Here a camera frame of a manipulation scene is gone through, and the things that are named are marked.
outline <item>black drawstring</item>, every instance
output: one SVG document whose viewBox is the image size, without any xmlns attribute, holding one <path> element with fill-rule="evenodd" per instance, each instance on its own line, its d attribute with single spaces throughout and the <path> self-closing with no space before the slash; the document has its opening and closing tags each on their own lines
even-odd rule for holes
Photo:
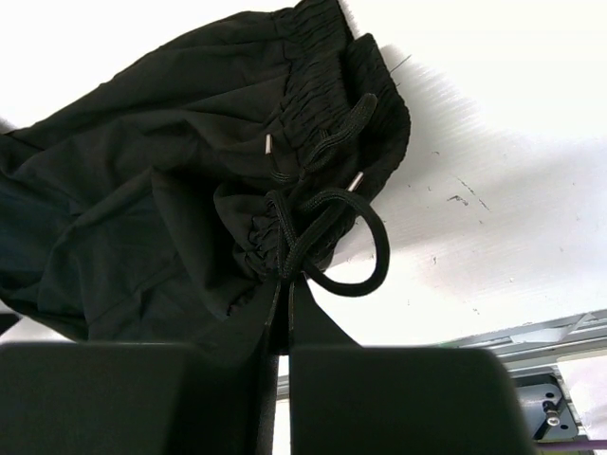
<svg viewBox="0 0 607 455">
<path fill-rule="evenodd" d="M 390 263 L 390 244 L 388 234 L 383 222 L 373 211 L 370 204 L 354 191 L 363 178 L 358 173 L 347 190 L 329 188 L 321 190 L 309 199 L 299 202 L 298 199 L 309 185 L 306 179 L 310 174 L 321 170 L 333 160 L 338 152 L 337 146 L 351 141 L 364 129 L 377 105 L 375 95 L 362 96 L 357 105 L 350 111 L 340 129 L 334 135 L 325 135 L 314 148 L 310 156 L 302 165 L 299 175 L 293 176 L 281 173 L 272 156 L 271 136 L 267 136 L 266 154 L 272 164 L 272 177 L 282 184 L 297 185 L 283 190 L 270 191 L 268 199 L 276 208 L 280 226 L 278 230 L 277 259 L 281 278 L 291 282 L 300 272 L 326 290 L 340 296 L 358 297 L 375 291 L 381 286 L 388 274 Z M 322 236 L 340 219 L 345 210 L 350 207 L 360 215 L 373 235 L 376 245 L 376 267 L 369 279 L 358 283 L 334 282 L 324 275 L 308 258 L 310 249 Z M 293 222 L 293 212 L 309 217 L 324 208 L 322 213 L 314 219 L 308 228 L 299 235 Z"/>
</svg>

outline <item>gathered fabric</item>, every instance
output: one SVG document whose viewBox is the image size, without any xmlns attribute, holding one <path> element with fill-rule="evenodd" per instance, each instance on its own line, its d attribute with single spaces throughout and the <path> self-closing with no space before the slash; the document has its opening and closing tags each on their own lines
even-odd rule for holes
<svg viewBox="0 0 607 455">
<path fill-rule="evenodd" d="M 370 202 L 410 126 L 337 0 L 193 30 L 0 136 L 0 300 L 74 339 L 196 341 L 270 275 L 373 292 L 390 247 Z M 333 282 L 357 216 L 376 269 Z"/>
</svg>

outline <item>metal aglet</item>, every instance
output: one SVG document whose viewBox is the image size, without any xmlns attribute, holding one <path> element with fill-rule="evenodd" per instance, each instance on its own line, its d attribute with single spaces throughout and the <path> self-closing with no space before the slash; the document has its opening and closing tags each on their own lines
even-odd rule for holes
<svg viewBox="0 0 607 455">
<path fill-rule="evenodd" d="M 266 135 L 266 155 L 272 153 L 272 135 Z"/>
<path fill-rule="evenodd" d="M 364 177 L 364 173 L 357 173 L 357 176 L 354 177 L 354 180 L 352 180 L 352 183 L 348 186 L 347 190 L 350 192 L 356 191 L 362 181 L 362 177 Z"/>
</svg>

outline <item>wrinkled fabric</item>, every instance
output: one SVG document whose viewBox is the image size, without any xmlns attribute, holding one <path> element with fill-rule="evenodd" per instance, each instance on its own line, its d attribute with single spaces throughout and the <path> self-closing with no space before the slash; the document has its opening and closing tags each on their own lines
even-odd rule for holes
<svg viewBox="0 0 607 455">
<path fill-rule="evenodd" d="M 0 136 L 0 299 L 75 339 L 197 339 L 276 269 L 266 135 L 296 173 L 365 93 L 377 109 L 310 191 L 371 200 L 410 121 L 370 35 L 337 0 L 243 12 L 145 55 L 35 125 Z M 320 239 L 330 258 L 354 224 Z"/>
</svg>

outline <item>black fabric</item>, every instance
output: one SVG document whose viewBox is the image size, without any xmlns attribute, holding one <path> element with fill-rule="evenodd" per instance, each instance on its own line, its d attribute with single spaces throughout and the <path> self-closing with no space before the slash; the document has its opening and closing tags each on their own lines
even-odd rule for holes
<svg viewBox="0 0 607 455">
<path fill-rule="evenodd" d="M 194 339 L 277 270 L 268 201 L 365 94 L 377 107 L 304 199 L 370 201 L 405 155 L 410 121 L 370 35 L 337 0 L 243 12 L 147 54 L 30 128 L 0 136 L 0 299 L 78 339 Z M 293 215 L 296 228 L 312 223 Z M 307 250 L 330 259 L 355 212 Z"/>
</svg>

